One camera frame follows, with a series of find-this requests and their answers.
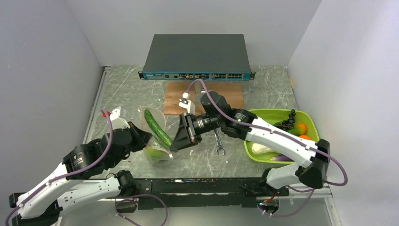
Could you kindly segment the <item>green cucumber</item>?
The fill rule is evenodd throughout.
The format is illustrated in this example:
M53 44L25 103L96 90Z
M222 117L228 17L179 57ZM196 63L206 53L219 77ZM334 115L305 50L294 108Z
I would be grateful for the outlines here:
M147 122L147 125L161 139L161 141L166 145L167 148L170 148L172 145L172 139L170 136L161 128L161 126L157 123L155 118L153 117L150 110L144 110L144 118Z

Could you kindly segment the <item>clear zip top bag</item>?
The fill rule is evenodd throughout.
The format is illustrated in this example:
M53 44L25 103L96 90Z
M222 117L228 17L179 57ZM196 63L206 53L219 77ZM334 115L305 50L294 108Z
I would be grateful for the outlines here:
M164 131L165 131L165 128L166 128L165 115L163 114L162 111L160 111L160 110L158 110L156 108L148 107L148 106L140 106L139 109L138 109L140 111L140 128L141 128L141 130L146 131L146 132L150 132L153 135L153 137L151 138L150 142L148 143L148 146L152 147L154 149L163 150L163 151L167 152L169 154L169 161L172 160L173 159L173 155L170 152L169 148L166 147L166 145L161 141L161 139L158 138L158 136L155 135L155 133L152 132L152 130L147 125L147 122L145 121L145 118L144 118L144 110L145 109L150 110L150 112L152 113L153 117L155 118L157 123L161 126L161 128Z

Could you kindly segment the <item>green apple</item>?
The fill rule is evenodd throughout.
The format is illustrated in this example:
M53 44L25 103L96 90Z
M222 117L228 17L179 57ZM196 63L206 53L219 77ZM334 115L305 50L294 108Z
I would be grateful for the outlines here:
M163 150L154 149L152 147L146 147L144 149L145 157L148 161L158 162L169 160L169 154Z

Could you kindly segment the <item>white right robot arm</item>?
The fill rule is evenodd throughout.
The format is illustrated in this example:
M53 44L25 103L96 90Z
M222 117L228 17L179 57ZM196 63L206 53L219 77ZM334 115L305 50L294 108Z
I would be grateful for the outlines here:
M179 128L170 146L172 151L195 146L201 142L201 134L220 128L229 137L264 145L293 160L287 166L264 171L259 183L264 195L297 183L314 189L323 187L328 168L325 154L329 151L329 142L296 137L248 110L231 108L226 99L215 91L203 95L201 104L205 110L201 115L180 114Z

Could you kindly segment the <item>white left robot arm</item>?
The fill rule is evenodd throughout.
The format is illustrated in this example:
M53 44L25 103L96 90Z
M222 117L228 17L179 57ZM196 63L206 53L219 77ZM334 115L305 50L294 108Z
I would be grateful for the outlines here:
M143 150L152 134L128 122L126 128L111 129L102 138L76 146L57 168L36 187L26 193L13 193L9 205L13 208L6 219L10 226L50 226L68 211L102 198L136 193L132 174L121 170L117 175L72 188L92 176L102 174L127 159L131 153Z

